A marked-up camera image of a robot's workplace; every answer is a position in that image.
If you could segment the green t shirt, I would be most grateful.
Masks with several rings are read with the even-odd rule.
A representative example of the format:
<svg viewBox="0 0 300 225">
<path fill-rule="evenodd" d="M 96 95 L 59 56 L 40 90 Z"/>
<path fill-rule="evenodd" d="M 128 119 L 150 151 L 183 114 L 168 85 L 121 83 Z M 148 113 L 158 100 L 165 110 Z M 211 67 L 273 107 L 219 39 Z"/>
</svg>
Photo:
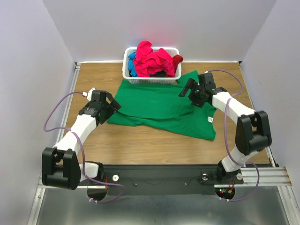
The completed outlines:
<svg viewBox="0 0 300 225">
<path fill-rule="evenodd" d="M 197 80 L 195 70 L 183 75 L 177 84 L 131 84 L 123 80 L 115 100 L 121 108 L 107 121 L 110 124 L 136 127 L 145 125 L 199 139 L 214 140 L 215 107 L 191 104 L 179 97 L 188 79 Z"/>
</svg>

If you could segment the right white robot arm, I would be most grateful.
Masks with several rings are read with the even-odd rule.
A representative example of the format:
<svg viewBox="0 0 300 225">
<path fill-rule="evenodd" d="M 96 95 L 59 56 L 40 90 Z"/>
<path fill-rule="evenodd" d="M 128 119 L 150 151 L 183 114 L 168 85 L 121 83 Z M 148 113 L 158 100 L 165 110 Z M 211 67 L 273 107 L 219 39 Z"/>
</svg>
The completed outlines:
<svg viewBox="0 0 300 225">
<path fill-rule="evenodd" d="M 216 87 L 213 72 L 189 78 L 179 97 L 188 96 L 192 105 L 203 107 L 205 103 L 221 110 L 224 118 L 236 124 L 235 146 L 227 149 L 227 156 L 217 165 L 216 179 L 226 183 L 251 157 L 272 143 L 269 118 L 265 111 L 255 111 L 234 98 L 223 87 Z"/>
</svg>

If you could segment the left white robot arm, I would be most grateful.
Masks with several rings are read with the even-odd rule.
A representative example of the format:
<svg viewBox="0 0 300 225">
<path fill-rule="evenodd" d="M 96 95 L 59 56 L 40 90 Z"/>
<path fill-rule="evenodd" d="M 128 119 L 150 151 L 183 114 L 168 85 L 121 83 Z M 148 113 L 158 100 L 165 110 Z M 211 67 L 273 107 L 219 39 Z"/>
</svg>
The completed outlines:
<svg viewBox="0 0 300 225">
<path fill-rule="evenodd" d="M 81 92 L 87 104 L 79 111 L 72 127 L 63 127 L 67 133 L 53 147 L 42 153 L 42 183 L 45 186 L 74 190 L 80 182 L 90 180 L 93 184 L 106 184 L 101 163 L 79 163 L 78 154 L 84 153 L 83 143 L 91 132 L 104 124 L 120 108 L 111 93 L 92 88 Z"/>
</svg>

